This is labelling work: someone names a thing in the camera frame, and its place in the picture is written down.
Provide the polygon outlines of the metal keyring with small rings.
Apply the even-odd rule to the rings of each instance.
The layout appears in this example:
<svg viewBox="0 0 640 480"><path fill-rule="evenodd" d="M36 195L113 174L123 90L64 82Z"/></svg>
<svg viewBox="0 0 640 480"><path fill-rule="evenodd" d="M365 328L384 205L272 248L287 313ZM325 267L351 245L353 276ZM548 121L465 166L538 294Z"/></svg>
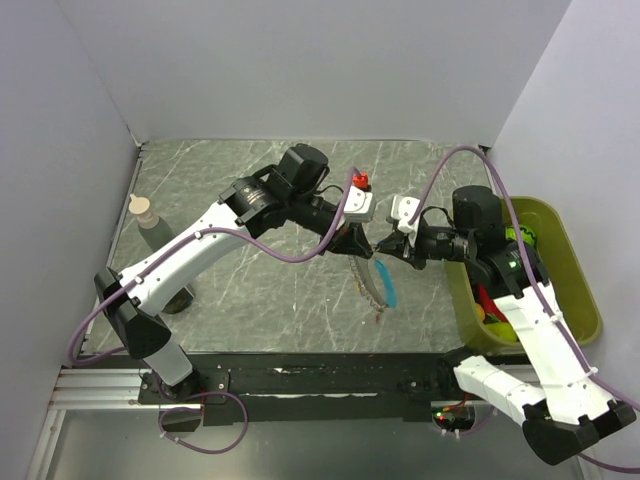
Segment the metal keyring with small rings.
<svg viewBox="0 0 640 480"><path fill-rule="evenodd" d="M374 279L374 261L357 256L349 256L348 260L357 290L373 309L375 322L379 323L389 304L386 294L378 288L378 283Z"/></svg>

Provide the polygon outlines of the light blue key handle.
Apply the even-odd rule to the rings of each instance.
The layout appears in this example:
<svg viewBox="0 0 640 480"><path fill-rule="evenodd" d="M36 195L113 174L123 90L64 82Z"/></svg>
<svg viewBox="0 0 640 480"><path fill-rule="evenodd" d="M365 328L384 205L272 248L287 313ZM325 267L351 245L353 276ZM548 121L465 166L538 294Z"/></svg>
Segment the light blue key handle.
<svg viewBox="0 0 640 480"><path fill-rule="evenodd" d="M384 286L385 303L389 308L397 307L397 293L390 271L381 260L375 260L374 266Z"/></svg>

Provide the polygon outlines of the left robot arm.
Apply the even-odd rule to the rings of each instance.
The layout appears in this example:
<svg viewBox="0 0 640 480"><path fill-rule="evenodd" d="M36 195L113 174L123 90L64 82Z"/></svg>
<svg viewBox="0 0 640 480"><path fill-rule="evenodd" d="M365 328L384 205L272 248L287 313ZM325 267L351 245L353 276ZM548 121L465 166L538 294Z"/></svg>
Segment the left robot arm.
<svg viewBox="0 0 640 480"><path fill-rule="evenodd" d="M258 240L288 222L321 238L314 250L298 257L299 262L325 252L372 257L362 227L375 212L367 175L351 169L340 202L333 204L319 192L328 173L329 160L320 150L296 144L278 163L235 180L193 225L147 259L122 272L105 268L95 276L104 314L124 349L160 377L162 390L171 399L191 399L199 380L159 313L215 262L245 244L282 262L293 262L293 257Z"/></svg>

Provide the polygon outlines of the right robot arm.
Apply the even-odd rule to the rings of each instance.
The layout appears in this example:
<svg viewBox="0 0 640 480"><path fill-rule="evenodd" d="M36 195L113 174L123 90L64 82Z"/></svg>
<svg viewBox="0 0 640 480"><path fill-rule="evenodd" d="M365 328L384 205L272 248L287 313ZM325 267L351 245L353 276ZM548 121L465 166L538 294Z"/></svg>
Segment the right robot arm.
<svg viewBox="0 0 640 480"><path fill-rule="evenodd" d="M439 391L448 398L476 395L518 424L534 453L557 465L630 425L634 408L597 384L580 364L548 271L536 250L505 235L502 202L489 188L460 187L445 227L414 221L424 211L397 195L388 215L392 233L380 252L423 269L429 260L461 262L487 290L523 347L539 384L499 369L485 356L460 348L441 362Z"/></svg>

